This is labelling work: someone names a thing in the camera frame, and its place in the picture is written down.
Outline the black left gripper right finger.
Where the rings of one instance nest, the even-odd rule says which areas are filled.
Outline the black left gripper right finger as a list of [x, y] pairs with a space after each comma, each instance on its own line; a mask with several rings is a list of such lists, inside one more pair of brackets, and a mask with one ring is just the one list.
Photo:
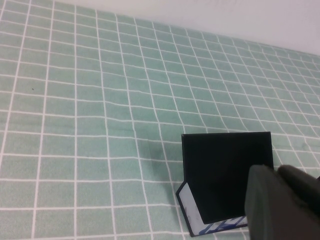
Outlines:
[[292, 165], [280, 166], [277, 173], [293, 193], [320, 217], [320, 178], [315, 178]]

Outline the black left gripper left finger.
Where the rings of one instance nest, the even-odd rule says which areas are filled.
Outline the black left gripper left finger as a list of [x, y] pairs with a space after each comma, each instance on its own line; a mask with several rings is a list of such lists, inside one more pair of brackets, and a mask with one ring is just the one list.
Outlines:
[[320, 217], [302, 202], [277, 173], [254, 165], [244, 203], [252, 240], [318, 240]]

